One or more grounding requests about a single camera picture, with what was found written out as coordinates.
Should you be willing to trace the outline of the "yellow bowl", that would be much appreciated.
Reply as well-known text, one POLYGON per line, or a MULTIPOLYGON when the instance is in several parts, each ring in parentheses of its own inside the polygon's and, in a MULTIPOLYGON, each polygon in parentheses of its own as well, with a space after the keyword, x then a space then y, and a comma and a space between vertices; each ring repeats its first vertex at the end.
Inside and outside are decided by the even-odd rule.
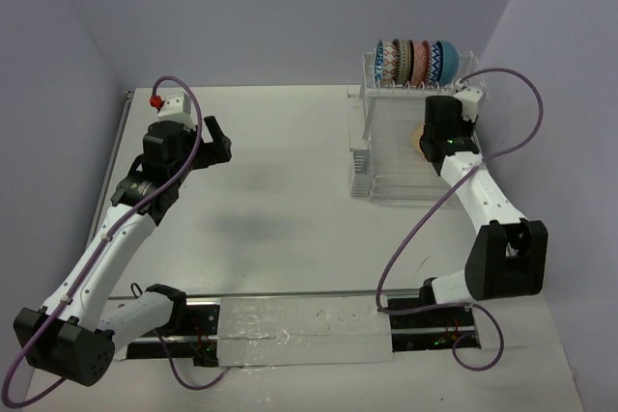
POLYGON ((418 126, 412 131, 412 134, 410 136, 411 143, 413 144, 416 151, 419 152, 420 154, 423 154, 422 149, 421 149, 422 135, 423 135, 423 127, 418 126))

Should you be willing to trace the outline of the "red patterned bowl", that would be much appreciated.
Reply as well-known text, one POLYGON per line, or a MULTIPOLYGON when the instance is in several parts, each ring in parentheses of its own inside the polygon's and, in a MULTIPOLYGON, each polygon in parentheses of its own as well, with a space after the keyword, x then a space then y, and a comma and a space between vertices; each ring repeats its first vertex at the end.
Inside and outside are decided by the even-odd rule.
POLYGON ((428 71, 426 76, 426 85, 434 86, 439 83, 443 67, 443 51, 438 42, 428 41, 428 71))

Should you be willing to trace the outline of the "black floral patterned bowl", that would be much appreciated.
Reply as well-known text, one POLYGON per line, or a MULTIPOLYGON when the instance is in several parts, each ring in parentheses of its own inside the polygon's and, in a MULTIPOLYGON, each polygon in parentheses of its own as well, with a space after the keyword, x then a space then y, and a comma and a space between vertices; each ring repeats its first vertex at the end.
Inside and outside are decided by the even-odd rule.
POLYGON ((418 87, 425 82, 429 70, 429 43, 427 41, 414 41, 412 43, 413 63, 410 77, 410 85, 418 87))

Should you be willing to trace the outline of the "solid blue bowl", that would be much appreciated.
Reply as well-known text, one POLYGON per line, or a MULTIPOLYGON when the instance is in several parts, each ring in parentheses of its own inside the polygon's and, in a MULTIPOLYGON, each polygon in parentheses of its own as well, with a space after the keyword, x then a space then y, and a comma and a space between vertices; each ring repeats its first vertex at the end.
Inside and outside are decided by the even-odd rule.
POLYGON ((438 83, 440 87, 446 87, 458 74, 459 52, 450 41, 438 41, 437 44, 442 52, 442 68, 438 83))

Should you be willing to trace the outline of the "brown lattice rim bowl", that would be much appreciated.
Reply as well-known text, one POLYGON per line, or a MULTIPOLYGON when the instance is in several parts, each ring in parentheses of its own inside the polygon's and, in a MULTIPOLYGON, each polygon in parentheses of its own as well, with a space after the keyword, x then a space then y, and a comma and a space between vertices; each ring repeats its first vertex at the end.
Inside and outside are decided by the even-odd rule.
POLYGON ((412 40, 395 39, 393 44, 397 52, 395 84, 398 86, 410 87, 414 68, 413 42, 412 40))

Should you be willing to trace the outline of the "blue triangle patterned bowl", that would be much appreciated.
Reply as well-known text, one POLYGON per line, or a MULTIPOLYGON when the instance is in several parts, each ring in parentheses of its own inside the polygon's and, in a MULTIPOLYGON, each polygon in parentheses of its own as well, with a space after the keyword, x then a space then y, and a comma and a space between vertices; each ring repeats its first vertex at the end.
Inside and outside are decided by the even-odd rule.
POLYGON ((398 52, 392 41, 379 40, 374 57, 374 80, 377 86, 394 83, 398 67, 398 52))

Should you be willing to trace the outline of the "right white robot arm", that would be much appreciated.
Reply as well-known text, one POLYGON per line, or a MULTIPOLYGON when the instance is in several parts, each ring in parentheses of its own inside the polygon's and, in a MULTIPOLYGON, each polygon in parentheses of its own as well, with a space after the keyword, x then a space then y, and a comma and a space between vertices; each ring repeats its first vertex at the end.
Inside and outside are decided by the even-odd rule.
POLYGON ((420 149, 436 173, 456 189, 476 232, 463 269, 428 279, 419 314, 431 326, 453 314, 452 303, 536 295, 544 284, 548 229, 529 220, 503 194, 473 140, 475 123, 453 96, 425 99, 420 149))

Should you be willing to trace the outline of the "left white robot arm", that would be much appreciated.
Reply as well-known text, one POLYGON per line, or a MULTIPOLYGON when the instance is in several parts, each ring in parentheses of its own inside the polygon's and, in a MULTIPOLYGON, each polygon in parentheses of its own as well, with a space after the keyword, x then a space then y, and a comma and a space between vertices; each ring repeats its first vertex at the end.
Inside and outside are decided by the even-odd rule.
POLYGON ((155 329, 183 330, 188 322, 183 291, 154 284, 112 313, 104 308, 128 263, 180 197, 193 170, 227 163, 231 140, 214 116, 204 119, 211 136, 173 121, 156 122, 143 137, 143 151, 111 197, 111 205, 75 268, 40 309, 24 308, 14 320, 27 363, 90 387, 122 348, 155 329))

